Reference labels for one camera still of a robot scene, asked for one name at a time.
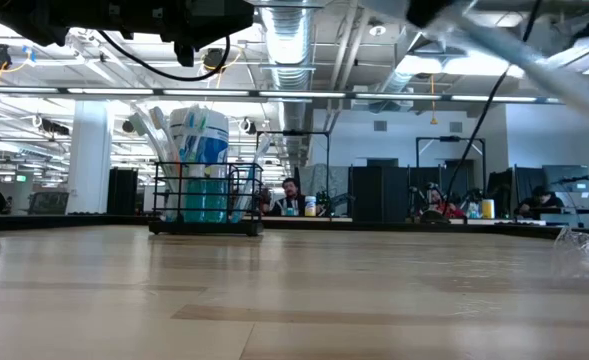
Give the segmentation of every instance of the white pillar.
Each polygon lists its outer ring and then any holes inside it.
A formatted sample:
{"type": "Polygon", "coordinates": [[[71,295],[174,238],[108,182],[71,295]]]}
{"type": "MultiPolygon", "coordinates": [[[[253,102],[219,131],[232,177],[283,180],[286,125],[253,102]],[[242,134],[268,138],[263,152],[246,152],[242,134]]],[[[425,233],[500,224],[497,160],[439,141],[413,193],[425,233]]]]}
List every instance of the white pillar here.
{"type": "Polygon", "coordinates": [[[104,213],[107,210],[110,153],[114,119],[106,101],[77,101],[67,212],[104,213]]]}
{"type": "Polygon", "coordinates": [[[34,172],[17,171],[12,184],[12,215],[27,215],[34,186],[34,172]]]}

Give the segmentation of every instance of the black wire basket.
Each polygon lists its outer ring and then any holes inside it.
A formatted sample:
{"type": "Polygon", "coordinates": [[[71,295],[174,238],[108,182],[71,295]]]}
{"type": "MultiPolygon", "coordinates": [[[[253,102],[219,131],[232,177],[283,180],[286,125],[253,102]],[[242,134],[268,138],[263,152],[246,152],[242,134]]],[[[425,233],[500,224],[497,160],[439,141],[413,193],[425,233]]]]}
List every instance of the black wire basket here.
{"type": "Polygon", "coordinates": [[[156,173],[154,176],[154,206],[155,213],[164,214],[167,221],[155,221],[150,223],[150,232],[154,234],[246,234],[257,236],[263,231],[261,224],[261,211],[259,209],[259,194],[263,188],[261,182],[263,168],[255,163],[197,163],[197,162],[156,162],[156,173]],[[203,165],[224,167],[224,177],[193,177],[189,176],[190,166],[203,165]],[[178,176],[159,176],[163,166],[176,166],[178,176]],[[178,191],[159,191],[165,183],[175,181],[178,191]],[[190,192],[190,181],[199,181],[204,191],[190,192]],[[223,192],[208,192],[207,184],[217,182],[216,186],[225,186],[223,192]],[[243,193],[243,189],[249,186],[250,191],[243,193]],[[157,196],[164,196],[164,203],[158,204],[157,196]],[[211,208],[205,206],[204,200],[196,201],[201,206],[193,206],[192,199],[198,197],[219,197],[218,203],[224,199],[225,206],[211,208]],[[176,204],[169,204],[170,197],[176,199],[176,204]],[[249,207],[235,209],[236,202],[242,197],[249,197],[249,207]],[[214,217],[207,214],[218,213],[214,217]],[[240,221],[233,222],[233,218],[240,218],[240,221]]]}

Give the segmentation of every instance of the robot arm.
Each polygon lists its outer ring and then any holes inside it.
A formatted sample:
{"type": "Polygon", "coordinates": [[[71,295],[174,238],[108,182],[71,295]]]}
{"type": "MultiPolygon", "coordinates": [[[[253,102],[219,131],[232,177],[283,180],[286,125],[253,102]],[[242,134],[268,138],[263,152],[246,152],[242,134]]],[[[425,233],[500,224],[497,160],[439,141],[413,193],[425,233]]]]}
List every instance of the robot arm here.
{"type": "Polygon", "coordinates": [[[243,0],[0,0],[0,23],[41,46],[65,45],[71,27],[159,34],[174,42],[183,66],[194,51],[252,26],[254,6],[243,0]]]}

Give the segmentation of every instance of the wooden table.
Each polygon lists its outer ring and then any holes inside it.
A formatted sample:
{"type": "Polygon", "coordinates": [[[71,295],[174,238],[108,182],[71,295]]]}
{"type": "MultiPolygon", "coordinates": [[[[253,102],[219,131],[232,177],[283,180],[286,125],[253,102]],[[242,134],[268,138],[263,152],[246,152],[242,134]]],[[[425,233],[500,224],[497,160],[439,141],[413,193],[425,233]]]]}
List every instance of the wooden table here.
{"type": "Polygon", "coordinates": [[[589,272],[556,277],[553,246],[456,233],[0,232],[0,360],[589,359],[589,272]]]}

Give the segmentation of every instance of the red object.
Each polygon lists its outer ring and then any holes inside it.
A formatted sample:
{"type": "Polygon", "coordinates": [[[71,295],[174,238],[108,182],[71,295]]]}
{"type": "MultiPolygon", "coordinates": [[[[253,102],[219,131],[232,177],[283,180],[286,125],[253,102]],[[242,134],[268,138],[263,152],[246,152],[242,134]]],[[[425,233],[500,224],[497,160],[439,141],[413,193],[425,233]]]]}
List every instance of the red object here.
{"type": "MultiPolygon", "coordinates": [[[[443,209],[445,209],[445,203],[440,203],[437,207],[436,210],[438,212],[440,212],[441,214],[443,213],[443,209]]],[[[445,217],[446,218],[461,218],[464,217],[465,213],[463,212],[463,210],[459,209],[458,207],[456,207],[456,205],[454,204],[448,204],[447,205],[447,211],[445,212],[445,217]]]]}

